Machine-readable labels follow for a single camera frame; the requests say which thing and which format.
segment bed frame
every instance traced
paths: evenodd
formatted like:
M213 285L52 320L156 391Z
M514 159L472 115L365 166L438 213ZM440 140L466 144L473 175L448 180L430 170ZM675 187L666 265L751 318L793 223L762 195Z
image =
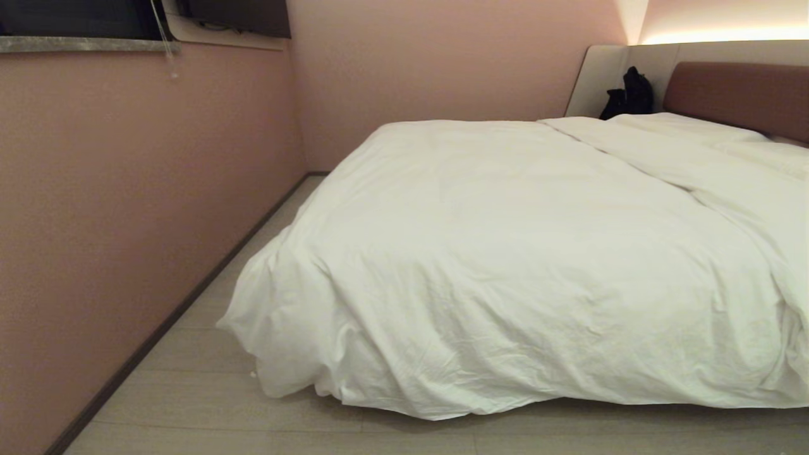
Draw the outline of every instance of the bed frame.
M809 142L809 40L592 46L566 117L597 117L637 66L655 110Z

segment blind cord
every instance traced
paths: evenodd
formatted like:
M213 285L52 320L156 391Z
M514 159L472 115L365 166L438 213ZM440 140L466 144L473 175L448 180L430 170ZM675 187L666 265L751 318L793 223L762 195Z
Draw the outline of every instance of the blind cord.
M151 0L151 5L152 5L152 12L155 13L157 28L160 30L160 37L163 39L163 48L166 49L166 62L168 63L168 75L172 79L177 79L180 77L180 73L177 72L177 64L174 60L174 53L172 52L172 46L169 44L168 38L166 38L166 31L163 30L163 22L160 21L160 15L157 14L157 6L155 5L155 0Z

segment white bedding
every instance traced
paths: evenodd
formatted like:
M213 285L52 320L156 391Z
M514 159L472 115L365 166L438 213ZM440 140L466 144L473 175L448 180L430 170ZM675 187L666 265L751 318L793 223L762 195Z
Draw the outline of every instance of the white bedding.
M809 178L809 148L783 142L721 142L714 146L776 172L800 180Z
M386 125L218 325L270 396L314 384L423 419L558 397L807 406L804 198L593 119Z
M675 113L621 114L608 121L672 138L687 139L705 146L714 146L720 142L769 142L766 136L756 131Z

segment black backpack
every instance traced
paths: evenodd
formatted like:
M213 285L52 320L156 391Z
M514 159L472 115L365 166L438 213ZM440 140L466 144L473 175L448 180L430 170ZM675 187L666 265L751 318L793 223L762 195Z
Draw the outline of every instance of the black backpack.
M650 114L654 111L654 91L649 79L634 66L624 74L624 87L607 90L609 101L599 118L609 120L616 115Z

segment wooden floor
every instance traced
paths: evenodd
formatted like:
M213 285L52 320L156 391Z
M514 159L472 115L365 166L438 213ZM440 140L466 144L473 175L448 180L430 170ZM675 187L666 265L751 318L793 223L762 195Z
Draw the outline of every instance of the wooden floor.
M809 454L809 409L713 410L553 400L425 422L306 390L273 400L253 362L214 328L241 268L322 181L309 178L149 354L69 455Z

